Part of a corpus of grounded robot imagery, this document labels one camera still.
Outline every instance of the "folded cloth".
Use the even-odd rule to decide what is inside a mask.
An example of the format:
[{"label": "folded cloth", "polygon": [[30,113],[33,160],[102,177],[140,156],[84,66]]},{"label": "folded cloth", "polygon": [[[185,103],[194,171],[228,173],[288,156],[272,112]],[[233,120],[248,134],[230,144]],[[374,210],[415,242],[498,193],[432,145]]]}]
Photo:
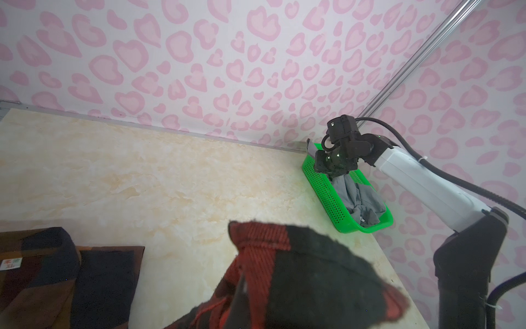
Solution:
[{"label": "folded cloth", "polygon": [[378,217],[386,212],[386,205],[371,186],[355,183],[351,176],[342,175],[332,180],[332,187],[356,223],[363,227],[380,223]]},{"label": "folded cloth", "polygon": [[309,228],[230,222],[228,232],[239,254],[211,299],[166,329],[363,329],[409,306],[363,258]]},{"label": "folded cloth", "polygon": [[0,328],[127,328],[144,247],[75,247],[61,227],[0,233]]}]

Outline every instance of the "gray clothing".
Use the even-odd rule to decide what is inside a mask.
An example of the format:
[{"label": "gray clothing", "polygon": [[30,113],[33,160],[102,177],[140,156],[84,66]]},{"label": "gray clothing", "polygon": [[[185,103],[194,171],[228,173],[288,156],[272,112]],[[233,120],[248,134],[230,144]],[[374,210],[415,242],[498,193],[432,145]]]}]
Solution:
[{"label": "gray clothing", "polygon": [[355,183],[349,175],[334,178],[332,186],[356,223],[362,227],[380,223],[386,205],[371,186]]}]

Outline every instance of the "metal rod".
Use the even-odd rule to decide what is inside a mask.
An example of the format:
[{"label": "metal rod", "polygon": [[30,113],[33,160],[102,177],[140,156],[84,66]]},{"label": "metal rod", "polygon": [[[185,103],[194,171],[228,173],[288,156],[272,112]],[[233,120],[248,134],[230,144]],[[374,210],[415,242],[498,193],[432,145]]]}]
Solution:
[{"label": "metal rod", "polygon": [[407,79],[407,77],[422,63],[440,43],[484,0],[463,0],[442,24],[429,36],[407,63],[391,78],[385,87],[367,104],[358,117],[373,116],[387,101],[389,96]]}]

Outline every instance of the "perforated basket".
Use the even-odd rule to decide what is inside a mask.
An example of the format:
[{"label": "perforated basket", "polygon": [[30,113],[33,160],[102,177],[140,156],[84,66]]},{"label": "perforated basket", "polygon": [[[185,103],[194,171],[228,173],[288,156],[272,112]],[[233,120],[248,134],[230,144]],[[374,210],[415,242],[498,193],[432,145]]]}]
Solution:
[{"label": "perforated basket", "polygon": [[[315,144],[318,149],[321,149],[321,144]],[[364,233],[372,233],[382,228],[391,226],[393,224],[393,216],[386,205],[386,212],[380,216],[380,223],[371,227],[362,227],[351,217],[349,211],[343,205],[338,193],[325,174],[319,174],[314,171],[314,159],[307,155],[303,162],[303,172],[310,182],[310,185],[318,195],[321,204],[329,215],[334,227],[341,233],[350,233],[354,231],[362,231]],[[349,173],[355,183],[364,185],[371,185],[367,178],[360,170],[355,170]]]}]

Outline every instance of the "wall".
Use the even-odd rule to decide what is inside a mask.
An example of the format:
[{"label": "wall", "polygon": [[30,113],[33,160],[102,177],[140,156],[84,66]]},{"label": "wall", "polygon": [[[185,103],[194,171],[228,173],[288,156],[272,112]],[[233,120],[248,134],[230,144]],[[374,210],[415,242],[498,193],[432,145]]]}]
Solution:
[{"label": "wall", "polygon": [[[524,207],[525,53],[524,1],[487,1],[395,91],[377,117],[435,166]],[[366,125],[364,131],[386,133],[378,125]],[[395,218],[391,228],[375,237],[430,327],[437,327],[432,256],[452,230],[391,179],[367,165],[361,168]],[[526,270],[526,222],[508,213],[509,231],[491,288]],[[498,326],[523,327],[525,304],[524,285],[504,295]]]},{"label": "wall", "polygon": [[4,0],[0,98],[278,147],[358,114],[458,0]]}]

